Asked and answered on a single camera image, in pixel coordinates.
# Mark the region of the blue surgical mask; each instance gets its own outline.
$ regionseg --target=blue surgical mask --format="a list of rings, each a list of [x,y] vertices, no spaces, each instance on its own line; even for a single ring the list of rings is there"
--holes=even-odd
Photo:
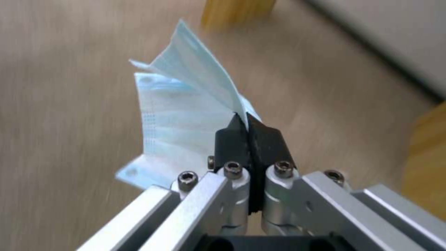
[[[214,153],[215,132],[238,113],[260,119],[210,51],[179,21],[168,47],[135,73],[144,152],[119,170],[117,179],[146,189],[169,188],[182,171],[202,176]]]

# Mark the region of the metal arm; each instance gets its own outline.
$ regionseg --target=metal arm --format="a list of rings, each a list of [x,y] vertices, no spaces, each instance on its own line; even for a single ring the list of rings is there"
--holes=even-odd
[[[217,132],[200,181],[184,172],[170,190],[150,187],[79,250],[446,251],[444,222],[383,185],[299,176],[280,132],[248,119],[249,132],[236,117]],[[243,236],[258,210],[270,236]]]

